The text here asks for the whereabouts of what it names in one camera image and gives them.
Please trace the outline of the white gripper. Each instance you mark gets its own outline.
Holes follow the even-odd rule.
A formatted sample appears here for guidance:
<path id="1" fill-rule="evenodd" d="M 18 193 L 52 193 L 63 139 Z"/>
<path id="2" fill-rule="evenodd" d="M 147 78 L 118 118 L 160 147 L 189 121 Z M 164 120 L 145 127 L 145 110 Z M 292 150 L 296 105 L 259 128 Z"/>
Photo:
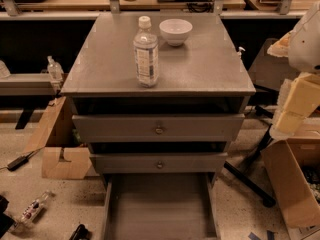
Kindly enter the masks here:
<path id="1" fill-rule="evenodd" d="M 301 73 L 294 81 L 286 79 L 279 92 L 270 135 L 285 140 L 294 135 L 304 118 L 320 106 L 320 76 Z"/>

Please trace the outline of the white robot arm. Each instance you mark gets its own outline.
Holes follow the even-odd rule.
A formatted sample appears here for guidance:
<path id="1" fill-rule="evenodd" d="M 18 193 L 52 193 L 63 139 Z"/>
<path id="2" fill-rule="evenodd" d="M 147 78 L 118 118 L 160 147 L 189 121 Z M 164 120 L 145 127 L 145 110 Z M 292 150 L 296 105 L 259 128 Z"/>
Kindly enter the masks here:
<path id="1" fill-rule="evenodd" d="M 300 72 L 281 85 L 270 135 L 285 140 L 320 106 L 320 2 L 315 2 L 294 28 L 268 48 L 275 57 L 287 57 Z"/>

